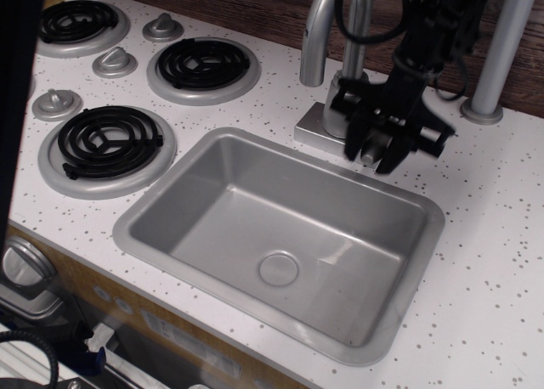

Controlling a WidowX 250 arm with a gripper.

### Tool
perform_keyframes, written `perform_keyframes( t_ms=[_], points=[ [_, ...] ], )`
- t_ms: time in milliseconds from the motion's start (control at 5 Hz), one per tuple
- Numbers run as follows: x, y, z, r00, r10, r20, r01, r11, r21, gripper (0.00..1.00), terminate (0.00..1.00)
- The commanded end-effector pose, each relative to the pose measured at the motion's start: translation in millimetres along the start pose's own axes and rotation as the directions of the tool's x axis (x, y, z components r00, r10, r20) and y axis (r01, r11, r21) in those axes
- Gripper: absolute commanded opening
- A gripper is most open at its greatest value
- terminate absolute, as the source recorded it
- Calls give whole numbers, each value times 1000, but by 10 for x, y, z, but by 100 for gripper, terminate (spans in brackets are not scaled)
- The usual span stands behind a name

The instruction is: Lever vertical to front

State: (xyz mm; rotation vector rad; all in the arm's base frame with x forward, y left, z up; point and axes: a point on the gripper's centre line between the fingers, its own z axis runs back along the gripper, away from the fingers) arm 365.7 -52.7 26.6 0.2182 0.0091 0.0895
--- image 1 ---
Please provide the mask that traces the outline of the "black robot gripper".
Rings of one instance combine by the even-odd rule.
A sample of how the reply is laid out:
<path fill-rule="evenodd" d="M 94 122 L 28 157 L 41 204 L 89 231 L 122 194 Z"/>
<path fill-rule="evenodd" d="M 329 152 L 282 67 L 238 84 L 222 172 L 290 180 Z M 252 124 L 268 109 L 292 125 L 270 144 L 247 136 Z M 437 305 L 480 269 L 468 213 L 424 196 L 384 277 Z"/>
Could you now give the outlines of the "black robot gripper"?
<path fill-rule="evenodd" d="M 371 130 L 392 137 L 377 168 L 388 175 L 410 154 L 422 151 L 439 157 L 455 129 L 423 102 L 427 81 L 395 66 L 386 82 L 341 78 L 331 107 L 348 121 L 344 154 L 354 161 Z"/>

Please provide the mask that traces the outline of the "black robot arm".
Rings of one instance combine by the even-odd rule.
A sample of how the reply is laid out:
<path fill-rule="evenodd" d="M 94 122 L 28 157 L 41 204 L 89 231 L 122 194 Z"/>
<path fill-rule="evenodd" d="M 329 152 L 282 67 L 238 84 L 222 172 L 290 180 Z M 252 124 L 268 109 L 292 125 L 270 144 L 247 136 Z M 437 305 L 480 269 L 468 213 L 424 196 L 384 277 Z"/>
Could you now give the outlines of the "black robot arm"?
<path fill-rule="evenodd" d="M 479 22 L 488 0 L 402 0 L 402 16 L 392 30 L 375 36 L 355 35 L 343 20 L 343 1 L 334 0 L 334 16 L 352 43 L 373 45 L 401 36 L 392 54 L 394 66 L 384 83 L 342 78 L 331 107 L 348 123 L 343 153 L 354 161 L 375 132 L 388 138 L 376 172 L 391 173 L 411 152 L 440 156 L 454 128 L 423 102 L 429 83 L 436 84 L 448 63 L 468 84 L 463 58 L 479 38 Z"/>

